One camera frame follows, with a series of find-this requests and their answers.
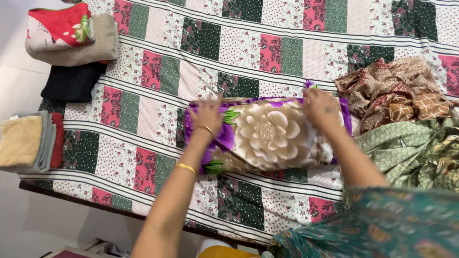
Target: yellow cloth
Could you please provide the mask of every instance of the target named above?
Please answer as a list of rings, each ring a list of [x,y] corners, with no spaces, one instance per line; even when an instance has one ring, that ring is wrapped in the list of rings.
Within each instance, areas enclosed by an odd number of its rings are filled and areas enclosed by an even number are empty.
[[[0,166],[34,165],[40,148],[42,117],[28,116],[1,123]]]
[[[261,256],[224,246],[211,246],[199,254],[198,258],[259,258]]]

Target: large cream flower print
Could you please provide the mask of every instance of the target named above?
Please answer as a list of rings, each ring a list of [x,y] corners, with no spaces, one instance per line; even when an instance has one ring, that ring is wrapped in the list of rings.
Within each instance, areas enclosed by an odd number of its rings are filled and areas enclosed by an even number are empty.
[[[298,101],[234,107],[235,153],[262,170],[317,165],[311,155],[313,130]]]

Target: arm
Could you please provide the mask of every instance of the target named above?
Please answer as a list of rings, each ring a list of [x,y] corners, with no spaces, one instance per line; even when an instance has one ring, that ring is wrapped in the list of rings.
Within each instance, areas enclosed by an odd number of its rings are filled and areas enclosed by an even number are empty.
[[[199,171],[202,155],[213,139],[213,135],[205,126],[215,135],[222,125],[222,118],[218,113],[219,106],[219,100],[213,103],[205,102],[200,105],[197,115],[189,109],[194,131],[178,163]],[[132,251],[132,258],[177,257],[180,232],[195,179],[196,174],[189,169],[177,166],[173,169],[145,221]]]
[[[339,124],[336,100],[321,90],[310,89],[303,92],[304,112],[330,141],[341,165],[344,182],[358,186],[388,186],[389,182],[378,171],[373,162],[357,147],[346,129]]]

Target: beige towel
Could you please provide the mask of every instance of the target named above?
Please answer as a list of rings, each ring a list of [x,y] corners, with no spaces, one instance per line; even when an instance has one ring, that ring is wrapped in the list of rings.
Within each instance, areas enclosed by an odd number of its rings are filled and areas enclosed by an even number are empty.
[[[57,66],[79,66],[118,57],[118,27],[113,16],[104,13],[93,17],[93,43],[63,50],[35,53],[26,42],[26,51],[34,59]]]
[[[40,148],[42,120],[41,116],[29,116],[1,122],[0,166],[33,166]]]

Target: floor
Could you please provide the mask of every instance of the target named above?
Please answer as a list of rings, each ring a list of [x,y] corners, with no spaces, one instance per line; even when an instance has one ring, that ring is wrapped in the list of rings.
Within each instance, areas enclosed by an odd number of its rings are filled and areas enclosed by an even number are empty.
[[[5,0],[0,16],[0,120],[13,112],[36,111],[50,65],[28,56],[24,49],[27,10],[67,7],[59,0]],[[95,238],[112,241],[129,251],[143,221],[35,194],[18,188],[17,175],[0,172],[0,257],[41,255],[69,245],[79,247]],[[200,236],[183,232],[180,258],[194,258]]]

